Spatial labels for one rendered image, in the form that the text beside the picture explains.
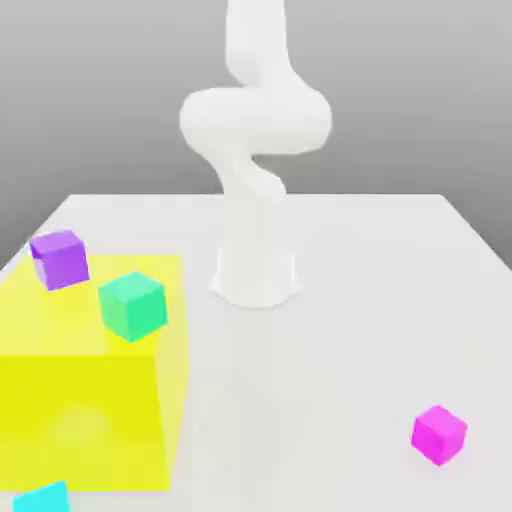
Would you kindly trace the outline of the small green cube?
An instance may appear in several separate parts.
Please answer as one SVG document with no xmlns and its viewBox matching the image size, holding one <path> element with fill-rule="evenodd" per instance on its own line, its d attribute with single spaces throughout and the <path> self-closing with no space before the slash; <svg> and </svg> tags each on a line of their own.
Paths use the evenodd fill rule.
<svg viewBox="0 0 512 512">
<path fill-rule="evenodd" d="M 98 296 L 105 327 L 129 343 L 168 323 L 164 285 L 140 272 L 101 285 Z"/>
</svg>

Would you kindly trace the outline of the small purple cube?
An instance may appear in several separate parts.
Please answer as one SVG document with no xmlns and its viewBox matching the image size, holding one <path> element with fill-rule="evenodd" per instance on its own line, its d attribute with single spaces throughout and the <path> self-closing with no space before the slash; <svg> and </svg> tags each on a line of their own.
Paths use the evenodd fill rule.
<svg viewBox="0 0 512 512">
<path fill-rule="evenodd" d="M 29 240 L 36 274 L 47 291 L 89 280 L 84 242 L 72 231 L 55 231 Z"/>
</svg>

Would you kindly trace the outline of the small magenta cube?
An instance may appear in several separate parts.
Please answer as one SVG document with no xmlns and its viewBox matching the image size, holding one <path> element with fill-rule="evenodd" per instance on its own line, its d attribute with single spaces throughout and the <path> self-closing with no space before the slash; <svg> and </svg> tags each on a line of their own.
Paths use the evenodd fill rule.
<svg viewBox="0 0 512 512">
<path fill-rule="evenodd" d="M 437 466 L 457 455 L 464 446 L 468 425 L 441 405 L 414 421 L 411 445 Z"/>
</svg>

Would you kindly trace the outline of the small cyan cube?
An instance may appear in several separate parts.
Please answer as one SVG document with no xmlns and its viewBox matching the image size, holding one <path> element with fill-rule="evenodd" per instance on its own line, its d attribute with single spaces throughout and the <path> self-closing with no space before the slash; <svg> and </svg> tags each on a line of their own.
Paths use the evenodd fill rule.
<svg viewBox="0 0 512 512">
<path fill-rule="evenodd" d="M 12 512 L 71 512 L 66 482 L 58 481 L 14 497 Z"/>
</svg>

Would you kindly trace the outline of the large yellow box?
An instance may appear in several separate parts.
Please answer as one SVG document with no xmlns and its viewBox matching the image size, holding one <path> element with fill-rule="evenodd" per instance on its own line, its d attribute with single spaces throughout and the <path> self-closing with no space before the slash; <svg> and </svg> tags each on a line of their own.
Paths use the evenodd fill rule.
<svg viewBox="0 0 512 512">
<path fill-rule="evenodd" d="M 47 291 L 30 257 L 0 282 L 0 491 L 166 491 L 190 375 L 182 260 L 94 255 L 91 278 Z M 99 287 L 162 283 L 168 322 L 136 342 L 108 330 Z"/>
</svg>

